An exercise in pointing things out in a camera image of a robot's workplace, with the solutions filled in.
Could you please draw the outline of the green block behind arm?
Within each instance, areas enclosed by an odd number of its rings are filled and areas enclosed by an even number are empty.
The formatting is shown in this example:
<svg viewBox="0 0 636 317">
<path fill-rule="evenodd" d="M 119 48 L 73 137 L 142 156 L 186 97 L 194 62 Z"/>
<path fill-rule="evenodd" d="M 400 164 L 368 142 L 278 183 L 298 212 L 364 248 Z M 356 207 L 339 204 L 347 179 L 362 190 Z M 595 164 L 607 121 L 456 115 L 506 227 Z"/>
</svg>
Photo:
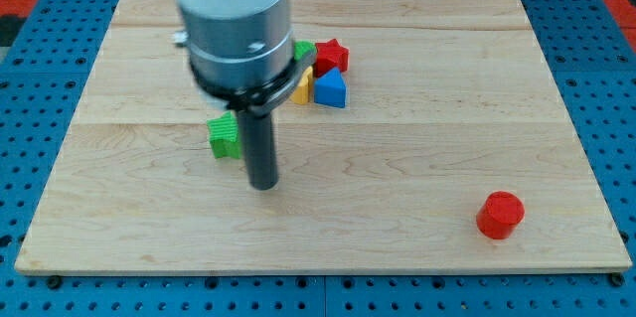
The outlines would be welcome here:
<svg viewBox="0 0 636 317">
<path fill-rule="evenodd" d="M 294 60 L 300 61 L 308 53 L 315 53 L 317 51 L 314 43 L 310 41 L 295 41 L 294 42 Z"/>
</svg>

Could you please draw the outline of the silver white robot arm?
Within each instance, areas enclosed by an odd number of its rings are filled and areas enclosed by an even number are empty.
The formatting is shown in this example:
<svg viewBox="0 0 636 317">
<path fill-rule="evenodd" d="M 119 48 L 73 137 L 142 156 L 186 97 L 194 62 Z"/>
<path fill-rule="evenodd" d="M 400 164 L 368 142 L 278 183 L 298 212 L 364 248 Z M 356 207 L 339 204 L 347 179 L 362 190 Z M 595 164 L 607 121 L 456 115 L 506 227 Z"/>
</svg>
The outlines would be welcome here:
<svg viewBox="0 0 636 317">
<path fill-rule="evenodd" d="M 195 81 L 223 110 L 263 116 L 289 98 L 317 56 L 295 53 L 291 0 L 176 0 Z"/>
</svg>

